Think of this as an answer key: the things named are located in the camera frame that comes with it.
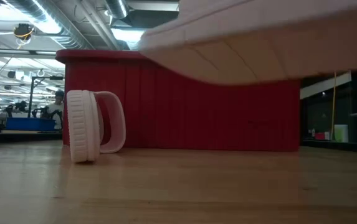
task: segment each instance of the blue bin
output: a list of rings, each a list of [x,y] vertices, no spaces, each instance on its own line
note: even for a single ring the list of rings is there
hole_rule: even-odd
[[[7,130],[54,131],[54,127],[55,121],[53,119],[8,118],[6,120]]]

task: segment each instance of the yellow pole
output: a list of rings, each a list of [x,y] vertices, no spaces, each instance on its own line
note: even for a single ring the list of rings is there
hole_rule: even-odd
[[[330,140],[335,140],[335,106],[336,106],[336,72],[335,72],[335,84],[333,85],[333,103],[332,103],[332,125],[330,129]]]

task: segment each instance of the white object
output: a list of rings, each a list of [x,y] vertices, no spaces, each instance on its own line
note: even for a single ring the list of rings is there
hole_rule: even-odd
[[[348,125],[335,124],[335,141],[348,142]]]
[[[330,132],[325,131],[325,140],[330,140]]]
[[[103,121],[96,99],[105,102],[112,130],[109,142],[102,146]],[[125,119],[121,102],[115,94],[71,90],[67,93],[67,117],[73,162],[95,161],[100,153],[114,153],[123,147]]]
[[[357,0],[181,0],[140,52],[186,77],[220,85],[357,69]]]

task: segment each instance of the red container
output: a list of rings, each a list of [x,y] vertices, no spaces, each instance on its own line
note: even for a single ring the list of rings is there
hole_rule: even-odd
[[[297,80],[209,85],[160,67],[138,52],[60,50],[57,60],[66,64],[66,92],[110,91],[120,98],[125,147],[298,150]],[[64,144],[69,144],[66,110],[64,127]]]
[[[325,133],[315,133],[316,140],[325,140]]]

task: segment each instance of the desk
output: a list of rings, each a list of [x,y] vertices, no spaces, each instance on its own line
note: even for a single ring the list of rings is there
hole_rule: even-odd
[[[2,130],[0,133],[0,143],[46,141],[62,139],[61,132],[39,132],[39,131],[14,131]]]
[[[0,144],[0,223],[357,223],[357,153]]]

